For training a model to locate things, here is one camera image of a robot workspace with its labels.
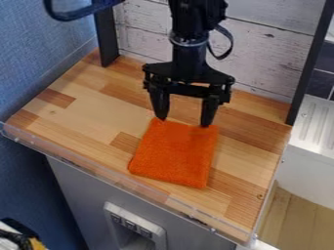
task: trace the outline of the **black frame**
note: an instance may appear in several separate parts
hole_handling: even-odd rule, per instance
[[[94,14],[95,27],[98,33],[101,65],[106,67],[119,57],[115,19],[112,7]]]
[[[293,98],[288,116],[285,123],[288,125],[293,125],[297,118],[299,108],[302,104],[304,95],[306,94],[309,86],[309,81],[313,73],[313,69],[316,64],[317,57],[322,48],[324,39],[327,34],[329,24],[333,18],[334,14],[334,0],[326,0],[317,29],[314,35],[313,43],[311,45],[307,61],[305,63],[302,76],[299,80],[299,84]]]

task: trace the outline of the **blue fabric wall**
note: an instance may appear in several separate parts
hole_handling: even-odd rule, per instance
[[[0,121],[95,45],[92,18],[60,23],[45,14],[42,0],[0,0]],[[34,229],[50,249],[85,247],[45,157],[0,137],[0,219],[5,217]]]

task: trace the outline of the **white wooden panel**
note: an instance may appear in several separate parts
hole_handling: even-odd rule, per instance
[[[292,98],[298,84],[312,38],[243,21],[226,21],[233,30],[235,49],[222,62],[208,56],[215,68],[233,75],[239,83]],[[123,26],[127,44],[121,48],[159,61],[170,61],[172,46],[166,35]],[[227,46],[223,36],[212,35],[217,52]]]
[[[138,0],[128,2],[138,5]],[[167,0],[149,0],[167,5]],[[233,19],[314,35],[325,0],[227,0]]]

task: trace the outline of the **wood grain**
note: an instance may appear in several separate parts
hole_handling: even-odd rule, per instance
[[[277,188],[273,193],[268,215],[263,218],[264,223],[259,231],[259,238],[269,245],[276,246],[278,243],[290,198],[291,193],[282,188]]]
[[[260,221],[259,221],[259,223],[257,225],[257,228],[256,228],[257,234],[259,236],[260,236],[260,233],[262,233],[263,228],[265,226],[266,219],[268,217],[269,211],[271,210],[271,205],[272,205],[275,193],[277,191],[277,188],[278,188],[277,180],[274,180],[273,183],[272,183],[272,186],[271,186],[271,191],[267,192],[267,195],[264,196],[264,198],[265,198],[265,203],[264,203],[265,208],[262,210],[262,212],[260,212]]]
[[[36,98],[48,102],[50,104],[57,105],[62,108],[67,108],[70,104],[72,104],[75,101],[75,98],[62,94],[58,91],[54,91],[52,89],[46,89]]]
[[[277,243],[279,249],[310,249],[316,208],[303,198],[291,197]]]
[[[121,132],[116,136],[114,140],[112,140],[110,145],[125,152],[135,154],[140,141],[141,140],[139,138]]]
[[[128,163],[154,116],[142,85],[142,64],[121,57],[101,68],[98,59],[95,52],[79,62],[8,124],[34,135],[34,148],[191,215],[234,240],[248,241],[289,137],[290,127],[283,124],[289,106],[235,92],[214,122],[220,135],[208,188],[133,176]],[[69,99],[60,98],[60,104],[59,97],[75,101],[64,108],[63,100]],[[171,104],[170,119],[198,124],[199,100],[173,96]]]
[[[322,206],[316,209],[313,235],[309,249],[327,250],[334,245],[334,211]]]

